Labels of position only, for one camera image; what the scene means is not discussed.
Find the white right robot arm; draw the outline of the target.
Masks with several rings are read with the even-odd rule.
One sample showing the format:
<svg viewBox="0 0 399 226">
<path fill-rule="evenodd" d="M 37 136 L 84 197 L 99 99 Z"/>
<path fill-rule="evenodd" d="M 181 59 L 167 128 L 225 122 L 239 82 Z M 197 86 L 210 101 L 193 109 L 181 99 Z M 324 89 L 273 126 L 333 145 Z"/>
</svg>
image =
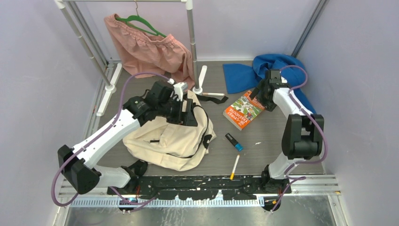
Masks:
<svg viewBox="0 0 399 226">
<path fill-rule="evenodd" d="M 267 70 L 250 98 L 256 98 L 269 112 L 279 107 L 287 119 L 282 152 L 261 174 L 260 188 L 271 194 L 287 187 L 288 175 L 298 164 L 321 154 L 324 118 L 300 102 L 279 69 Z"/>
</svg>

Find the orange paperback book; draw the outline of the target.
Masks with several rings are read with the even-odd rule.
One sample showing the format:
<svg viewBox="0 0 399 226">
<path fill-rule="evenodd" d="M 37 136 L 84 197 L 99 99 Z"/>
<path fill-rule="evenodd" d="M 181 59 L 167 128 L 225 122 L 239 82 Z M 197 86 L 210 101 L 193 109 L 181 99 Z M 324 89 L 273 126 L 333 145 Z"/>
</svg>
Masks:
<svg viewBox="0 0 399 226">
<path fill-rule="evenodd" d="M 223 116 L 239 130 L 243 130 L 265 110 L 256 97 L 250 98 L 251 93 L 252 91 L 248 90 L 223 111 Z"/>
</svg>

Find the cream canvas backpack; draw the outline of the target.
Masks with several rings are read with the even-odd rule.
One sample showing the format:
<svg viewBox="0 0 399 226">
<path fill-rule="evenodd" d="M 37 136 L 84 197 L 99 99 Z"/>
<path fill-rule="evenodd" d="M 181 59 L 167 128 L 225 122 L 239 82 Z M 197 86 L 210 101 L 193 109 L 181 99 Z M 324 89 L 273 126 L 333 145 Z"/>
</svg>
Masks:
<svg viewBox="0 0 399 226">
<path fill-rule="evenodd" d="M 187 171 L 197 167 L 209 153 L 216 134 L 198 97 L 188 91 L 188 98 L 195 103 L 196 127 L 175 125 L 156 117 L 123 138 L 128 151 L 139 160 L 167 169 Z"/>
</svg>

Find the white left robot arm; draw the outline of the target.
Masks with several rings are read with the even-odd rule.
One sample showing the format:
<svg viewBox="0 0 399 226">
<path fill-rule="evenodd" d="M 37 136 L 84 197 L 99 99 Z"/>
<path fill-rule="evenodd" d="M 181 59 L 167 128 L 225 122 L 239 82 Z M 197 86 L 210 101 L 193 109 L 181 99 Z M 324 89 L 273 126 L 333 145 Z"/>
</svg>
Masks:
<svg viewBox="0 0 399 226">
<path fill-rule="evenodd" d="M 184 99 L 185 82 L 156 81 L 143 96 L 130 98 L 107 124 L 72 148 L 64 145 L 58 150 L 62 175 L 76 190 L 86 194 L 96 187 L 118 187 L 125 194 L 137 188 L 137 173 L 129 167 L 100 167 L 99 160 L 129 133 L 156 117 L 168 123 L 197 126 L 193 100 Z"/>
</svg>

